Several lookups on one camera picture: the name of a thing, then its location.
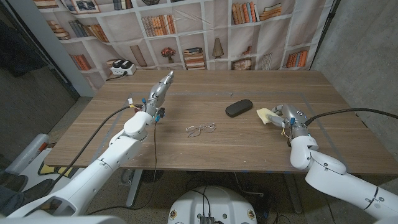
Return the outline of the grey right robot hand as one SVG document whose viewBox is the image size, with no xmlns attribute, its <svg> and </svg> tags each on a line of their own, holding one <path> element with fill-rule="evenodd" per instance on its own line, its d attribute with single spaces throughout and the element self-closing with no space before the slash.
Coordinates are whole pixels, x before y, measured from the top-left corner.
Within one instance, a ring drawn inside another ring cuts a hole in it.
<svg viewBox="0 0 398 224">
<path fill-rule="evenodd" d="M 305 125 L 307 117 L 305 113 L 297 109 L 294 105 L 283 104 L 271 109 L 271 112 L 266 115 L 268 121 L 274 125 L 289 130 L 287 136 L 293 140 L 299 136 L 309 136 L 309 130 Z"/>
</svg>

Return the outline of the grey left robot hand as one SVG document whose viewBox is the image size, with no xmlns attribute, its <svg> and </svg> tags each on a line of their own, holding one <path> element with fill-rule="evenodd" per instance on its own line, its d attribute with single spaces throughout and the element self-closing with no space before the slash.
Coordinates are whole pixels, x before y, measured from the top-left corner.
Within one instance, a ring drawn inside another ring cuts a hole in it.
<svg viewBox="0 0 398 224">
<path fill-rule="evenodd" d="M 149 92 L 149 97 L 145 103 L 145 112 L 151 116 L 157 113 L 165 101 L 165 95 L 174 79 L 174 71 L 171 70 L 160 82 L 156 83 Z"/>
</svg>

